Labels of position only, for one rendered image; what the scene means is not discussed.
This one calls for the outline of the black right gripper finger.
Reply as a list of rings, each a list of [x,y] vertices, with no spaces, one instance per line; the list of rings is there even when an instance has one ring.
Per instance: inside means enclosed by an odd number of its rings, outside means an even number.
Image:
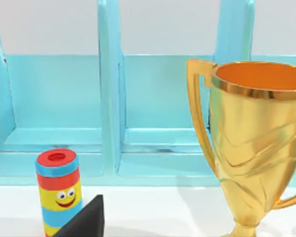
[[[104,237],[103,195],[86,206],[76,194],[59,194],[48,201],[47,237]]]

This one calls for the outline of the stack of coloured rings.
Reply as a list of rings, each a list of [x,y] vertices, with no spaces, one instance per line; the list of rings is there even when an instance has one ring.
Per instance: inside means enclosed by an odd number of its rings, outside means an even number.
[[[82,210],[79,162],[74,151],[52,149],[35,162],[46,237],[52,237]]]

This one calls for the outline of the light blue rack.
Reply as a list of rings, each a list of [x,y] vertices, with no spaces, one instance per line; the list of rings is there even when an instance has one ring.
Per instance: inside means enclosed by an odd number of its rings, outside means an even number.
[[[217,186],[192,57],[296,65],[296,0],[0,0],[0,185],[68,148],[84,185]]]

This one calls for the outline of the gold trophy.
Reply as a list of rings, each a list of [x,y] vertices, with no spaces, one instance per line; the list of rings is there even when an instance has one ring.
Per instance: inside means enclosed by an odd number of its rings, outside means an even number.
[[[192,123],[221,184],[235,226],[224,237],[256,237],[296,171],[296,66],[260,61],[186,64]]]

